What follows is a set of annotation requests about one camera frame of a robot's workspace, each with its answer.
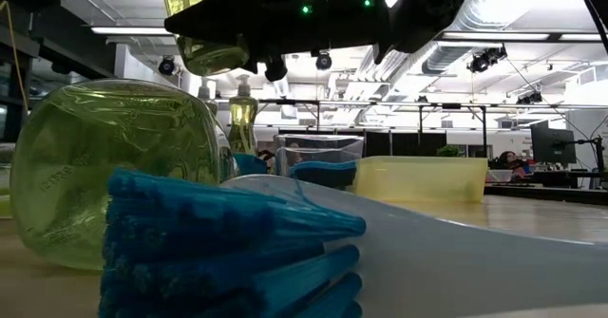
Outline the clear plastic bin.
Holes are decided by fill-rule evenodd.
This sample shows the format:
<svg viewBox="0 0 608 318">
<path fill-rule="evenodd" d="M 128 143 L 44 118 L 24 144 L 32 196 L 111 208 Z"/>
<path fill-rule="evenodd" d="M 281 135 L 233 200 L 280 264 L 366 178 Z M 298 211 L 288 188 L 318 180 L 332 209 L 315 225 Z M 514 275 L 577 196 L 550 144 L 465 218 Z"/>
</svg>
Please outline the clear plastic bin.
<svg viewBox="0 0 608 318">
<path fill-rule="evenodd" d="M 275 136 L 275 174 L 295 178 L 290 168 L 303 161 L 345 162 L 363 157 L 364 139 L 358 136 L 280 134 Z"/>
</svg>

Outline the black ceiling spotlight cluster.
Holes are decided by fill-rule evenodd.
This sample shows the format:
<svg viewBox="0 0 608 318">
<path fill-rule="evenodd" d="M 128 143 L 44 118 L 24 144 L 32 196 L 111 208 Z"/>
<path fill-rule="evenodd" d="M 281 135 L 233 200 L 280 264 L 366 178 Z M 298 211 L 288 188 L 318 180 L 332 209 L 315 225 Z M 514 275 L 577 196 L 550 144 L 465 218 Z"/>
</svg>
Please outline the black ceiling spotlight cluster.
<svg viewBox="0 0 608 318">
<path fill-rule="evenodd" d="M 471 73 L 482 73 L 506 57 L 505 46 L 486 48 L 481 52 L 474 53 L 471 62 L 467 64 L 466 68 Z"/>
</svg>

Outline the translucent yellow plastic bin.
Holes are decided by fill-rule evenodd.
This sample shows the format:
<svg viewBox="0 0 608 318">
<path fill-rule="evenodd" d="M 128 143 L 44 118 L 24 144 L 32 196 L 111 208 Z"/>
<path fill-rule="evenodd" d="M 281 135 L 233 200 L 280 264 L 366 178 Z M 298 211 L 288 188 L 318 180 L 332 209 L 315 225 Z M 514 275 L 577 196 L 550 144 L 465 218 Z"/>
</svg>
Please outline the translucent yellow plastic bin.
<svg viewBox="0 0 608 318">
<path fill-rule="evenodd" d="M 387 203 L 480 203 L 486 171 L 478 158 L 369 157 L 357 161 L 352 190 Z"/>
</svg>

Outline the teal plastic bin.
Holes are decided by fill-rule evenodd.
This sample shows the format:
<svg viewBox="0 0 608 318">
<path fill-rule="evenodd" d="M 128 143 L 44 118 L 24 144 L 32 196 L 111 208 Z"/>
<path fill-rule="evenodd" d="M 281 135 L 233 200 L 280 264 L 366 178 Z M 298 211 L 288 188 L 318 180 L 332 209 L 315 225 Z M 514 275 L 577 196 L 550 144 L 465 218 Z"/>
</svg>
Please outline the teal plastic bin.
<svg viewBox="0 0 608 318">
<path fill-rule="evenodd" d="M 265 160 L 249 154 L 234 154 L 234 158 L 241 176 L 266 174 L 267 163 Z"/>
</svg>

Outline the clear storage box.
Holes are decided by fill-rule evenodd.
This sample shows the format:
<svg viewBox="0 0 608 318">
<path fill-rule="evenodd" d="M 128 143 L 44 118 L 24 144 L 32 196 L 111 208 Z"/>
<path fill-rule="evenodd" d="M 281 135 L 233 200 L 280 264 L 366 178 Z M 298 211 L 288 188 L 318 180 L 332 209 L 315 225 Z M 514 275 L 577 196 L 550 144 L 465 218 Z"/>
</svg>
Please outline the clear storage box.
<svg viewBox="0 0 608 318">
<path fill-rule="evenodd" d="M 512 180 L 514 173 L 512 170 L 489 169 L 486 172 L 486 183 L 507 183 Z"/>
</svg>

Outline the silver ventilation duct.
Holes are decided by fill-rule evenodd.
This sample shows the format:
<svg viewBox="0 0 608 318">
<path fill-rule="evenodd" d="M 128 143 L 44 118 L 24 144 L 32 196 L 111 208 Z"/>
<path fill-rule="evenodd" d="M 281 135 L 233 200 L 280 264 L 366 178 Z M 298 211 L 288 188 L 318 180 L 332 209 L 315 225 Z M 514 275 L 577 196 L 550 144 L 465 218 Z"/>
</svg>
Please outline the silver ventilation duct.
<svg viewBox="0 0 608 318">
<path fill-rule="evenodd" d="M 447 31 L 595 29 L 583 0 L 465 0 Z"/>
</svg>

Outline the long ceiling light bar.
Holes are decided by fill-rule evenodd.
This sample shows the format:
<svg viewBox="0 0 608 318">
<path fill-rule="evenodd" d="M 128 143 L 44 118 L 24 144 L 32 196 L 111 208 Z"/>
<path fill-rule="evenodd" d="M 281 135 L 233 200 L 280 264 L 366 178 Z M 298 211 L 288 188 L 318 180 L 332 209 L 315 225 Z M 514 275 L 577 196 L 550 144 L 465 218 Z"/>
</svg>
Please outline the long ceiling light bar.
<svg viewBox="0 0 608 318">
<path fill-rule="evenodd" d="M 159 27 L 91 27 L 92 32 L 100 35 L 112 36 L 170 36 L 171 33 Z M 484 32 L 484 31 L 444 31 L 439 41 L 496 41 L 496 42 L 574 42 L 574 43 L 601 43 L 597 33 L 533 33 L 533 32 Z"/>
</svg>

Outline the dark background desk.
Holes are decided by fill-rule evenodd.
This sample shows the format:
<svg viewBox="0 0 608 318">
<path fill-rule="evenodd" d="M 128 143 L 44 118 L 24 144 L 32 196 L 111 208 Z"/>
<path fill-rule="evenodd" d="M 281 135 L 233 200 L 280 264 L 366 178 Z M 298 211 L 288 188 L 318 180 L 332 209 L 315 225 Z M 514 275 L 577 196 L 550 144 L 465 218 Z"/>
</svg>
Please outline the dark background desk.
<svg viewBox="0 0 608 318">
<path fill-rule="evenodd" d="M 608 182 L 608 172 L 536 172 L 510 181 L 488 182 L 484 194 L 608 207 L 608 189 L 581 189 L 580 178 Z"/>
</svg>

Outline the person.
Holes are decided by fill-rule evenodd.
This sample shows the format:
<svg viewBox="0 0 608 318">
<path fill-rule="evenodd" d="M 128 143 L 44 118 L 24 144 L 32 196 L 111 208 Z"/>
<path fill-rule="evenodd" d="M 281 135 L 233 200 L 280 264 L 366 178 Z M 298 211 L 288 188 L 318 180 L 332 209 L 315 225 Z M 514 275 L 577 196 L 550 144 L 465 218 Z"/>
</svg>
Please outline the person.
<svg viewBox="0 0 608 318">
<path fill-rule="evenodd" d="M 528 171 L 528 163 L 516 156 L 512 151 L 504 151 L 498 158 L 498 167 L 500 169 L 509 170 L 513 178 L 522 178 Z"/>
</svg>

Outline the black frame workstation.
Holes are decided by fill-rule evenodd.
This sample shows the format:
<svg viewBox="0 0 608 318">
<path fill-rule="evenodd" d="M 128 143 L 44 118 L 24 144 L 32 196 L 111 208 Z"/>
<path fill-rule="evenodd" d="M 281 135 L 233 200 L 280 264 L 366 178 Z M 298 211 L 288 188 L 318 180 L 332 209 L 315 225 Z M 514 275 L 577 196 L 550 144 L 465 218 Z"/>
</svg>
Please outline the black frame workstation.
<svg viewBox="0 0 608 318">
<path fill-rule="evenodd" d="M 418 125 L 418 140 L 421 139 L 424 126 L 423 112 L 425 108 L 430 108 L 432 111 L 435 109 L 445 110 L 464 110 L 466 109 L 471 115 L 482 123 L 482 134 L 483 134 L 483 153 L 484 158 L 488 157 L 488 144 L 487 144 L 487 106 L 484 104 L 475 103 L 417 103 L 419 125 Z"/>
<path fill-rule="evenodd" d="M 288 131 L 306 131 L 306 132 L 319 132 L 321 123 L 321 101 L 319 100 L 301 100 L 301 99 L 261 99 L 259 101 L 260 108 L 257 113 L 262 113 L 269 105 L 274 106 L 291 106 L 291 107 L 303 107 L 305 108 L 314 118 L 313 124 L 295 124 L 295 123 L 255 123 L 256 128 L 273 128 L 277 130 L 288 130 Z"/>
</svg>

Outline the yellow-green dish soap bottle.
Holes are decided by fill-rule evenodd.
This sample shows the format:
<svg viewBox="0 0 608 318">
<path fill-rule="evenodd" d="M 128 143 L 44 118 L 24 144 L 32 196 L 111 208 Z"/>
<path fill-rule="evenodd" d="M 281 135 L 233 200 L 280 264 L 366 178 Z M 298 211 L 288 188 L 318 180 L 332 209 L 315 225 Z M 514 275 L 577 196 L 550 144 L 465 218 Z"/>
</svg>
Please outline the yellow-green dish soap bottle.
<svg viewBox="0 0 608 318">
<path fill-rule="evenodd" d="M 164 0 L 168 16 L 188 9 L 202 0 Z M 244 65 L 249 58 L 242 41 L 236 46 L 218 44 L 175 34 L 174 38 L 186 69 L 199 76 L 213 76 Z"/>
<path fill-rule="evenodd" d="M 238 171 L 215 114 L 187 92 L 128 79 L 65 85 L 35 105 L 15 145 L 10 205 L 24 245 L 56 265 L 101 269 L 117 168 L 211 185 Z"/>
<path fill-rule="evenodd" d="M 209 108 L 210 112 L 215 117 L 218 113 L 218 103 L 213 98 L 215 92 L 209 87 L 209 81 L 205 78 L 201 79 L 199 86 L 198 98 Z"/>
<path fill-rule="evenodd" d="M 258 111 L 258 100 L 251 96 L 249 76 L 242 74 L 237 77 L 239 84 L 237 95 L 229 100 L 231 114 L 228 140 L 235 154 L 257 156 L 257 140 L 255 136 L 255 119 Z"/>
</svg>

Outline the blue and white dish brush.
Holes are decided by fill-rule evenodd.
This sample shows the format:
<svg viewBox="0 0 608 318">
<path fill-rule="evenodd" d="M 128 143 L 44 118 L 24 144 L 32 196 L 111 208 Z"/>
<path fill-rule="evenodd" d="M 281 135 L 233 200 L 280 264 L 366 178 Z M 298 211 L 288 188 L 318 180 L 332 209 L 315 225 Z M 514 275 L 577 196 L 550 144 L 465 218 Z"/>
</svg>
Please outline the blue and white dish brush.
<svg viewBox="0 0 608 318">
<path fill-rule="evenodd" d="M 608 318 L 608 243 L 272 176 L 108 182 L 99 318 Z"/>
</svg>

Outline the black computer monitor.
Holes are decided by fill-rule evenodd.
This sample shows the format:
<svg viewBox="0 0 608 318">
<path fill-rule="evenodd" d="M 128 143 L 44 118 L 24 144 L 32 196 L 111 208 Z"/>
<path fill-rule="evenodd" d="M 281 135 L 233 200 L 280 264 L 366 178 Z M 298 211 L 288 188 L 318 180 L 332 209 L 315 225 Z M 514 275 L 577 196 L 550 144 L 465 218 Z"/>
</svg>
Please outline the black computer monitor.
<svg viewBox="0 0 608 318">
<path fill-rule="evenodd" d="M 547 122 L 530 126 L 533 158 L 537 163 L 577 162 L 574 133 L 566 129 L 552 129 Z"/>
</svg>

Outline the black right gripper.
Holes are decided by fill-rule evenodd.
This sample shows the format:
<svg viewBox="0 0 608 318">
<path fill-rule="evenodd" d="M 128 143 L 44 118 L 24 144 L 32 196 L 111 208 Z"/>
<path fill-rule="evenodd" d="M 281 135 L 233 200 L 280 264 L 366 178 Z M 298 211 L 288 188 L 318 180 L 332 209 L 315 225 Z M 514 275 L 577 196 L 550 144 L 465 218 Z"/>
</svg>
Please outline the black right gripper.
<svg viewBox="0 0 608 318">
<path fill-rule="evenodd" d="M 327 42 L 330 5 L 335 0 L 201 0 L 164 20 L 180 36 L 232 45 L 241 35 L 249 49 L 243 66 L 278 54 L 322 49 Z"/>
</svg>

